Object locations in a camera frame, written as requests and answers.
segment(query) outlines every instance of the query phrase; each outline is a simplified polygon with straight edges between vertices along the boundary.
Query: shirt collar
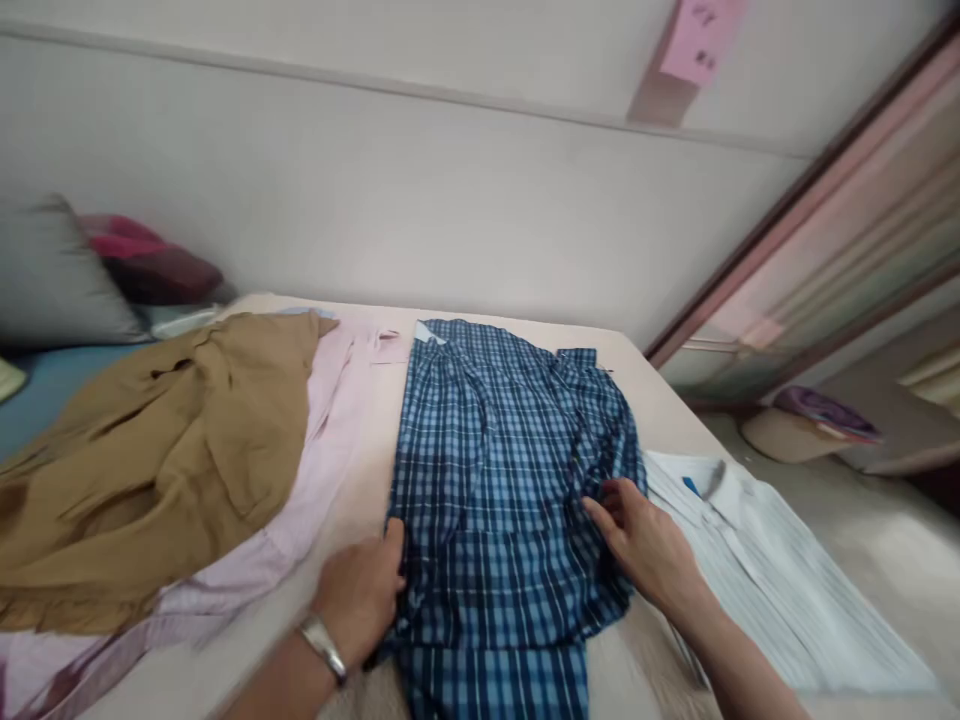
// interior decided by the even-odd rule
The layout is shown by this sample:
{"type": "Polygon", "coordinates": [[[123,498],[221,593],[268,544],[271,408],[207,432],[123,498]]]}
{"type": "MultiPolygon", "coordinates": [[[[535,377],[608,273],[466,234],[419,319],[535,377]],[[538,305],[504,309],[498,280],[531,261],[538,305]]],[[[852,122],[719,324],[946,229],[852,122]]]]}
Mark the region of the shirt collar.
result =
{"type": "Polygon", "coordinates": [[[668,503],[694,525],[716,510],[735,528],[742,522],[742,496],[746,470],[736,463],[721,458],[667,455],[646,451],[643,453],[650,491],[668,503]],[[690,478],[702,497],[683,483],[690,478]]]}

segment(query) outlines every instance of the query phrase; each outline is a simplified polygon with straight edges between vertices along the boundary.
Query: white shirt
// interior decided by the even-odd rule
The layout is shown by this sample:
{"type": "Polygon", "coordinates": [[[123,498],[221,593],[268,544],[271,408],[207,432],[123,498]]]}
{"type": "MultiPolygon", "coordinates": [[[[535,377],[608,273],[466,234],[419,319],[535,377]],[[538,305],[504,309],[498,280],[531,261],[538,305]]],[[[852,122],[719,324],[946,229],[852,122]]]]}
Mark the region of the white shirt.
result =
{"type": "Polygon", "coordinates": [[[809,692],[938,689],[930,669],[770,485],[719,458],[646,452],[644,464],[650,499],[679,525],[723,609],[787,685],[809,692]]]}

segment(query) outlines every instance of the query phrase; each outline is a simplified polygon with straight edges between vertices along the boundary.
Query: right hand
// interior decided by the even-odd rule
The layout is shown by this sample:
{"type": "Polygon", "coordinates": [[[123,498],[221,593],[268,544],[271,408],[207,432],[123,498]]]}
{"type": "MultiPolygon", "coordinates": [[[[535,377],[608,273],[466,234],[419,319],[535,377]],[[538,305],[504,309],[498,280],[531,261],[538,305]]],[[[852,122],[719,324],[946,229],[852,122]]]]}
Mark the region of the right hand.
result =
{"type": "Polygon", "coordinates": [[[603,484],[602,505],[583,505],[620,567],[644,597],[673,618],[697,613],[713,599],[693,551],[673,518],[626,478],[603,484]]]}
{"type": "Polygon", "coordinates": [[[397,614],[403,522],[390,518],[383,539],[369,538],[330,557],[311,605],[347,665],[356,670],[377,647],[397,614]]]}

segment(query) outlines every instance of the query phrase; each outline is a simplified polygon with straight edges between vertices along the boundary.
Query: pink shirt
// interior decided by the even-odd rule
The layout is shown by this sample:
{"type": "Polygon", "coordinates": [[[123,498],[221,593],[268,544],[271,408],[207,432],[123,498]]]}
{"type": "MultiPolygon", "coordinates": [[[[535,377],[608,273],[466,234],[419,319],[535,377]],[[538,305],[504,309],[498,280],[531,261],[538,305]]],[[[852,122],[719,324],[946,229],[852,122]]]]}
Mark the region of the pink shirt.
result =
{"type": "Polygon", "coordinates": [[[161,591],[154,614],[120,635],[0,634],[0,718],[68,718],[90,707],[149,650],[203,642],[304,558],[347,475],[372,385],[371,365],[404,362],[397,333],[341,321],[307,382],[309,414],[290,497],[262,530],[161,591]]]}

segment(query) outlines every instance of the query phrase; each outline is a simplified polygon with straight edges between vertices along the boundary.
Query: mattress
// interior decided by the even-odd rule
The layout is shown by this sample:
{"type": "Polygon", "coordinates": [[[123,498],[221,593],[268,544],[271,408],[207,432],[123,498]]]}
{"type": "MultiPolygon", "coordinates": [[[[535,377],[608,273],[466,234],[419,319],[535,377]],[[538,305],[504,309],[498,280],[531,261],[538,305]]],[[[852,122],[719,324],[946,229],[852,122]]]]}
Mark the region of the mattress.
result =
{"type": "MultiPolygon", "coordinates": [[[[397,330],[408,345],[418,319],[461,317],[506,328],[548,350],[597,349],[633,410],[641,446],[665,453],[729,458],[723,446],[622,334],[597,328],[553,325],[484,315],[345,305],[270,294],[248,295],[224,311],[276,312],[313,306],[344,318],[366,319],[397,330]]],[[[374,402],[360,450],[328,521],[308,559],[268,597],[252,604],[205,647],[178,646],[152,653],[86,718],[167,720],[201,718],[217,711],[259,666],[313,595],[319,569],[332,552],[382,531],[393,479],[393,458],[403,401],[406,365],[374,368],[374,402]]],[[[662,617],[639,596],[627,615],[587,643],[590,715],[614,718],[719,718],[709,691],[698,688],[662,617]]],[[[938,695],[907,698],[804,698],[814,717],[958,718],[938,695]]],[[[353,678],[328,704],[322,718],[405,718],[393,664],[353,678]]]]}

